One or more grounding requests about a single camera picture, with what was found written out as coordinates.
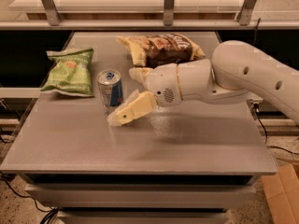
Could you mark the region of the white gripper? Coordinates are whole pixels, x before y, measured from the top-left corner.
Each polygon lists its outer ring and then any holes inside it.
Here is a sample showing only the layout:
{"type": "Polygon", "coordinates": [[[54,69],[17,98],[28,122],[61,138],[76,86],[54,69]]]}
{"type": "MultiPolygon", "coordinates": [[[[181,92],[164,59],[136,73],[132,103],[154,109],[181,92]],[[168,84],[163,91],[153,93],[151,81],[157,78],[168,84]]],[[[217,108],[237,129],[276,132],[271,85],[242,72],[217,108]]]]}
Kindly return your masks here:
{"type": "Polygon", "coordinates": [[[174,63],[152,68],[134,67],[131,79],[144,84],[148,91],[133,91],[125,102],[107,117],[110,126],[117,127],[148,115],[156,106],[179,105],[182,98],[178,86],[178,66],[174,63]]]}

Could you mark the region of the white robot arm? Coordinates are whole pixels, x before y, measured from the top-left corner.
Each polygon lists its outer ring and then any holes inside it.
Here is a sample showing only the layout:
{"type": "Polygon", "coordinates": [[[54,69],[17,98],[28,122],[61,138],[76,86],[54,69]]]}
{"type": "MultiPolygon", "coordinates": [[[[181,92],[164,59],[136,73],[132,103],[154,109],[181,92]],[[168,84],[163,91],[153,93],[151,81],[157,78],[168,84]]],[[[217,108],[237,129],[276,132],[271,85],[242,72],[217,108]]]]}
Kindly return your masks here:
{"type": "Polygon", "coordinates": [[[298,71],[245,42],[220,43],[210,60],[132,68],[129,76],[145,90],[133,91],[108,115],[111,126],[144,117],[157,106],[191,100],[235,104],[249,99],[252,93],[299,124],[298,71]]]}

